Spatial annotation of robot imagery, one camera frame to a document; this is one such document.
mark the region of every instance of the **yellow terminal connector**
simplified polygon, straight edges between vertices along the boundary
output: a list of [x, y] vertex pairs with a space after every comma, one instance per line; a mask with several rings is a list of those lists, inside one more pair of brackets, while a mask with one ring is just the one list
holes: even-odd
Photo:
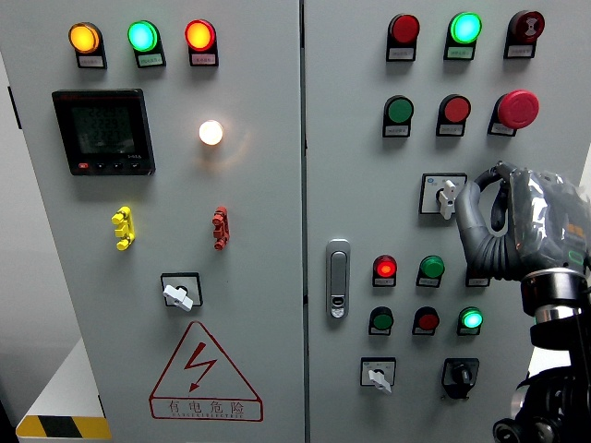
[[117, 243], [117, 249], [125, 251], [136, 239], [136, 231], [131, 218], [131, 209], [127, 206], [121, 207], [115, 215], [111, 217], [111, 223], [116, 226], [115, 237], [121, 238]]

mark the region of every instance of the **lightning bolt symbol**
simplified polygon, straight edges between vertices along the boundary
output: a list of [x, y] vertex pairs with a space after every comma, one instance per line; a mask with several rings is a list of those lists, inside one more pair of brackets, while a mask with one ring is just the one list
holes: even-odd
[[195, 383], [191, 383], [191, 387], [188, 390], [189, 393], [193, 392], [195, 389], [197, 389], [199, 387], [199, 382], [205, 377], [205, 375], [208, 372], [210, 372], [213, 365], [215, 365], [215, 363], [217, 362], [217, 359], [216, 359], [216, 360], [210, 360], [208, 362], [195, 363], [195, 360], [197, 360], [197, 357], [199, 357], [199, 355], [201, 354], [201, 352], [203, 352], [204, 349], [205, 349], [205, 343], [202, 341], [197, 346], [197, 349], [195, 349], [195, 352], [193, 353], [193, 355], [191, 355], [191, 358], [188, 359], [188, 362], [185, 365], [185, 369], [192, 369], [194, 367], [205, 366], [205, 365], [207, 366], [207, 368], [205, 369], [203, 374], [201, 374], [201, 377], [199, 377], [199, 380], [197, 380]]

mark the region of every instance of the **high voltage warning sign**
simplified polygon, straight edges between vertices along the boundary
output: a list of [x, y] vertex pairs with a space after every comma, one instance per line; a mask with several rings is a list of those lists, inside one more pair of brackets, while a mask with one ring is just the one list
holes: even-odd
[[262, 400], [199, 321], [188, 325], [150, 395], [151, 416], [261, 422]]

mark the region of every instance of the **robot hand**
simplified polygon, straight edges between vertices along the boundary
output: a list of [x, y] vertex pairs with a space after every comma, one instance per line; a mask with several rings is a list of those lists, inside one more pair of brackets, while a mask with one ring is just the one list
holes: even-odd
[[[491, 227], [500, 231], [507, 224], [502, 236], [488, 230], [478, 208], [481, 191], [497, 181]], [[499, 162], [465, 185], [455, 210], [468, 268], [478, 274], [520, 281], [536, 270], [568, 268], [585, 275], [591, 209], [561, 176]]]

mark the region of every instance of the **red push button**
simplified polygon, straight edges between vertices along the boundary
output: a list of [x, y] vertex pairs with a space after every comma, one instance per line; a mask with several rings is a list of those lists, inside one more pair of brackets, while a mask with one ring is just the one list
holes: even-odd
[[536, 120], [539, 101], [529, 90], [514, 90], [505, 95], [499, 103], [499, 121], [510, 129], [521, 129]]
[[542, 35], [544, 16], [537, 11], [521, 11], [509, 22], [509, 32], [520, 43], [533, 43]]
[[420, 31], [418, 19], [415, 16], [403, 14], [394, 19], [391, 35], [399, 43], [411, 43], [416, 40]]
[[427, 314], [418, 320], [418, 326], [423, 330], [435, 330], [440, 325], [440, 318], [434, 314]]
[[431, 306], [423, 306], [415, 313], [413, 335], [435, 335], [435, 329], [440, 325], [440, 316]]
[[454, 97], [445, 103], [443, 114], [452, 123], [463, 122], [470, 115], [470, 102], [466, 97]]

